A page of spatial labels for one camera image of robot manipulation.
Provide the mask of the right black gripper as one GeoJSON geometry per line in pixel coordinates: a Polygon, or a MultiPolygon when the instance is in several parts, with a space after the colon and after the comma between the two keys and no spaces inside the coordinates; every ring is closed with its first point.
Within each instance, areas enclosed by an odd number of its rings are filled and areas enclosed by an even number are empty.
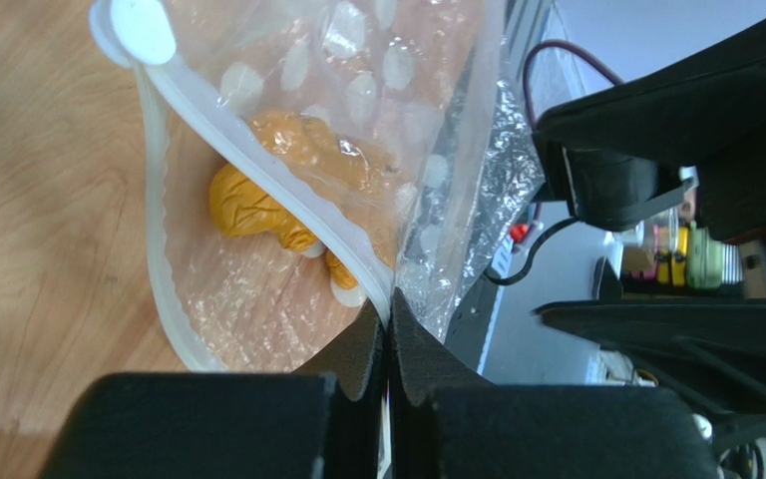
{"type": "MultiPolygon", "coordinates": [[[[622,231],[678,205],[714,240],[766,237],[766,19],[648,76],[547,110],[533,139],[577,221],[622,231]]],[[[766,414],[766,298],[591,300],[545,325],[639,360],[709,416],[766,414]]]]}

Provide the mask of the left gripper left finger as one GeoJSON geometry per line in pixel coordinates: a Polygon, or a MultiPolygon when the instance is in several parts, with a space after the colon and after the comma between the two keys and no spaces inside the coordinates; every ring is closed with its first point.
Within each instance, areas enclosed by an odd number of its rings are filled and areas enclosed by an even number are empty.
{"type": "Polygon", "coordinates": [[[373,478],[385,332],[370,305],[290,373],[114,373],[70,411],[44,478],[373,478]]]}

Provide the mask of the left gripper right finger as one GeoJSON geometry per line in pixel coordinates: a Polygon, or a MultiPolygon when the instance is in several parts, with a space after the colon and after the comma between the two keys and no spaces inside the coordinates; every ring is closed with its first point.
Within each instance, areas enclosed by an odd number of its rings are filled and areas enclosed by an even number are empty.
{"type": "Polygon", "coordinates": [[[496,385],[450,353],[401,291],[389,321],[397,478],[714,478],[688,407],[638,386],[496,385]]]}

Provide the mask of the orange fake food piece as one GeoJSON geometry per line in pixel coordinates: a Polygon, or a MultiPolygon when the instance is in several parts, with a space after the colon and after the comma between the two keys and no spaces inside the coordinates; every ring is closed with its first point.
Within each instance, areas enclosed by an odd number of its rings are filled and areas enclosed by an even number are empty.
{"type": "Polygon", "coordinates": [[[223,235],[270,234],[295,253],[320,247],[338,287],[391,287],[413,181],[396,155],[279,109],[236,120],[209,143],[225,160],[207,194],[223,235]]]}

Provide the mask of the clear zip top bag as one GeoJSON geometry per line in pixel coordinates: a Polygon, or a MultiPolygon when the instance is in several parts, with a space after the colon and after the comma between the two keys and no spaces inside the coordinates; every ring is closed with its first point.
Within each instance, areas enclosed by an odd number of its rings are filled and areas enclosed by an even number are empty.
{"type": "Polygon", "coordinates": [[[96,1],[192,371],[288,371],[401,291],[443,340],[543,181],[502,1],[96,1]]]}

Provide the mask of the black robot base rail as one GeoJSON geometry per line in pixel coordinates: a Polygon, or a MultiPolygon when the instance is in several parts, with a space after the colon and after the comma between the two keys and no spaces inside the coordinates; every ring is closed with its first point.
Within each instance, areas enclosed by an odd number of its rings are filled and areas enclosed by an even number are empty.
{"type": "Polygon", "coordinates": [[[493,127],[478,183],[464,282],[445,338],[445,347],[476,371],[489,347],[502,295],[492,279],[507,276],[511,268],[510,228],[528,215],[545,179],[528,139],[531,122],[522,72],[528,51],[543,39],[551,6],[550,1],[507,3],[493,127]]]}

